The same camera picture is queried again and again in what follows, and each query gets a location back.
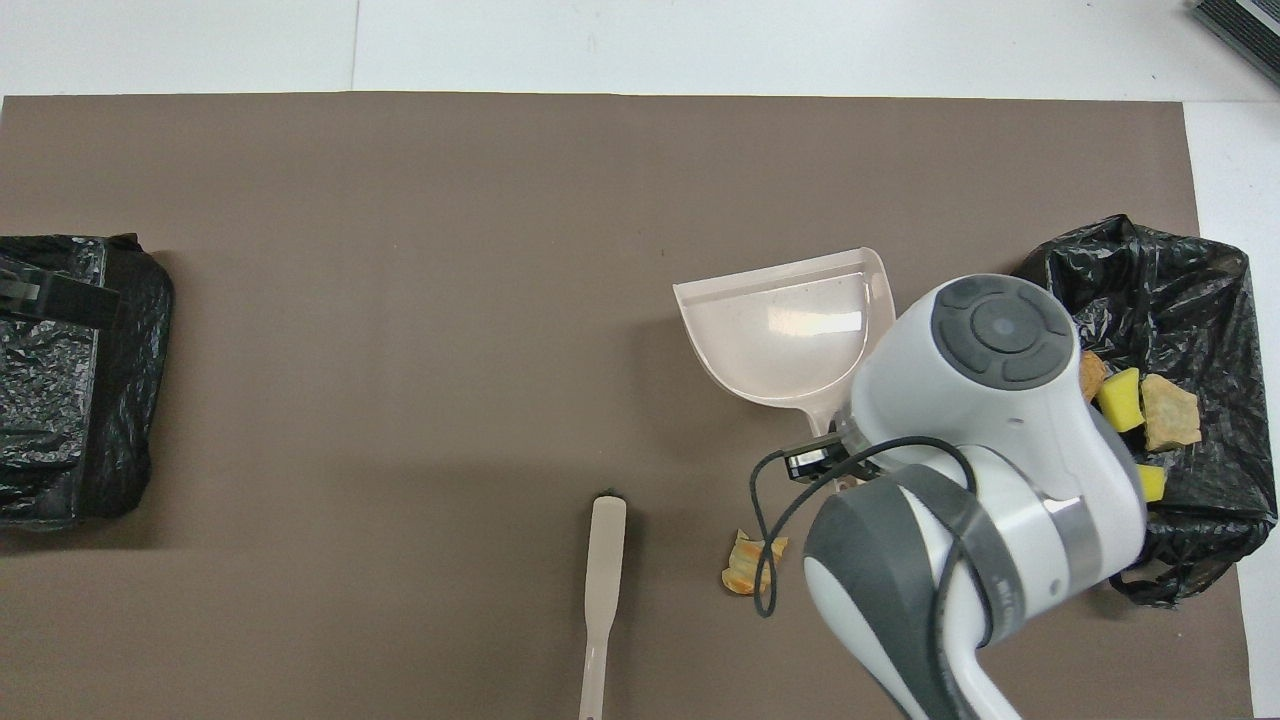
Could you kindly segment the bin with black bag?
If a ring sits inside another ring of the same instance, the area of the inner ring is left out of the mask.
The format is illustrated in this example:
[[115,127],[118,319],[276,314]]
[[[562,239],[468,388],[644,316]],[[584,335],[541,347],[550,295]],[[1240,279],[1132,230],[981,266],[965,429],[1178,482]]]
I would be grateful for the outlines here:
[[1156,451],[1142,429],[1123,433],[1138,464],[1164,470],[1165,491],[1140,556],[1110,582],[1156,609],[1203,593],[1280,523],[1248,255],[1115,215],[1042,243],[1015,275],[1066,307],[1107,369],[1197,397],[1198,442]]
[[113,328],[0,316],[0,529],[60,530],[131,512],[151,477],[174,310],[134,234],[0,236],[0,256],[122,296]]

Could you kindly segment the beige plastic dustpan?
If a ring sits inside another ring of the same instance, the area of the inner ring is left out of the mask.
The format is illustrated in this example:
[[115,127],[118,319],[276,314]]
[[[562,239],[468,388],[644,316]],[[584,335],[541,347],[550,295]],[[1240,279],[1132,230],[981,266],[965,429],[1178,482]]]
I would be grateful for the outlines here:
[[838,438],[851,415],[855,370],[897,316],[872,249],[689,281],[672,291],[710,377],[746,401],[799,410],[812,439]]

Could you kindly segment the orange striped foam chunk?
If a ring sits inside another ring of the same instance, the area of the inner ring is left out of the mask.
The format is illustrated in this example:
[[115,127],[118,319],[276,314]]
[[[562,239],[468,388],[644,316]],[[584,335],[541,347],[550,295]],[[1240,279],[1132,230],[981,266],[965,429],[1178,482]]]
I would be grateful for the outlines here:
[[769,591],[774,570],[781,565],[788,543],[790,538],[786,536],[769,543],[773,559],[769,564],[764,559],[765,542],[753,539],[744,529],[737,529],[726,568],[719,575],[722,585],[740,596]]

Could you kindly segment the beige rock-like foam chunk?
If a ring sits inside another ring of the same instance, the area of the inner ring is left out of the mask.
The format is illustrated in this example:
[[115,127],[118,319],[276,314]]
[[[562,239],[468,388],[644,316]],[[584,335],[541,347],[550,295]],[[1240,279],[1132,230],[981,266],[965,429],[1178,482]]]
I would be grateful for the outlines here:
[[1140,401],[1148,452],[1170,451],[1202,441],[1199,400],[1194,393],[1152,373],[1140,380]]

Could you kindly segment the grey ribbed device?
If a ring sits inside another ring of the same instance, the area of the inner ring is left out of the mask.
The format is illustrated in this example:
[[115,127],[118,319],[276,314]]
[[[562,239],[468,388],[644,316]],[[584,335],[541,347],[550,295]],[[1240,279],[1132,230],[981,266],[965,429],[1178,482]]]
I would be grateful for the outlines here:
[[1280,0],[1190,0],[1192,15],[1280,87]]

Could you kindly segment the beige hand brush black bristles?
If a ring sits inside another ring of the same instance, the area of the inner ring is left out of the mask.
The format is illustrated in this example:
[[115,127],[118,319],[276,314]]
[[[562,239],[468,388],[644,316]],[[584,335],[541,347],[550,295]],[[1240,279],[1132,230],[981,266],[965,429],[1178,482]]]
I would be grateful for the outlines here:
[[620,602],[627,503],[608,489],[591,503],[582,610],[585,652],[579,720],[603,720],[607,656]]

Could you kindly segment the brown paper table mat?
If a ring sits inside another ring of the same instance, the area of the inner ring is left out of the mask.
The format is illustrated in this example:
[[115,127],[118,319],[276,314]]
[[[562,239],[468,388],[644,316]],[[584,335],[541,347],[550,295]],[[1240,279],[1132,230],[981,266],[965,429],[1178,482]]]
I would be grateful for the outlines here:
[[133,232],[175,311],[141,505],[0,530],[0,720],[576,720],[590,506],[628,503],[605,715],[899,720],[804,582],[724,592],[806,419],[672,291],[847,249],[906,306],[1123,213],[1198,234],[1175,102],[8,97],[0,234]]

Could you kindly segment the small yellow sponge wedge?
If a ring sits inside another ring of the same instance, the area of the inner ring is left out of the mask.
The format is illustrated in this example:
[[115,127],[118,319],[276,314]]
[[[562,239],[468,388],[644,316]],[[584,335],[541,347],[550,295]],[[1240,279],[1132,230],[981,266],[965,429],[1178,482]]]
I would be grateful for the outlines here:
[[1108,375],[1096,393],[1094,401],[1117,433],[1126,433],[1146,424],[1140,401],[1140,370],[1137,368]]

